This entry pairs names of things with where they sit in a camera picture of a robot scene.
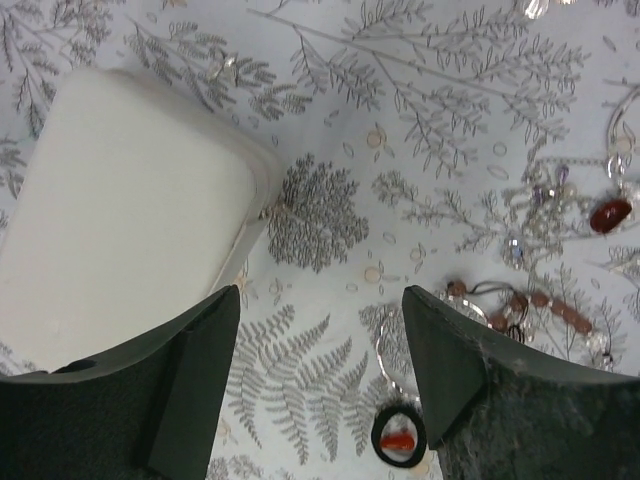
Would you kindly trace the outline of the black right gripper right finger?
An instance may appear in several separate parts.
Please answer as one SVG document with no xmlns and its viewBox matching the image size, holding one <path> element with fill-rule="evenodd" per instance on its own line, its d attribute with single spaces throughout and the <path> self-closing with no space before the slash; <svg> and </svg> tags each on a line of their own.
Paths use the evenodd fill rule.
<svg viewBox="0 0 640 480">
<path fill-rule="evenodd" d="M 542 353 L 419 286 L 402 310 L 444 478 L 638 478 L 638 378 Z"/>
</svg>

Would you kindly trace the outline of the beige jewelry box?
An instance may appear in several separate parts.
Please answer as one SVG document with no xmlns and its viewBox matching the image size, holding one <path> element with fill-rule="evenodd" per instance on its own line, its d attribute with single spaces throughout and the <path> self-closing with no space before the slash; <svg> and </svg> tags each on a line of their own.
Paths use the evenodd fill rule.
<svg viewBox="0 0 640 480">
<path fill-rule="evenodd" d="M 239 273 L 282 161 L 169 87 L 62 81 L 1 240 L 1 340 L 38 370 L 108 350 Z"/>
</svg>

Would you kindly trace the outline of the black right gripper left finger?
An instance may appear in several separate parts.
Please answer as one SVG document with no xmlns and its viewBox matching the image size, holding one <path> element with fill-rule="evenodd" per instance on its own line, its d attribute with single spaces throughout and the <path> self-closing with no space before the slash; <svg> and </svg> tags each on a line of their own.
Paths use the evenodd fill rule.
<svg viewBox="0 0 640 480">
<path fill-rule="evenodd" d="M 227 286 L 53 372 L 1 380 L 5 479 L 202 479 L 240 320 Z"/>
</svg>

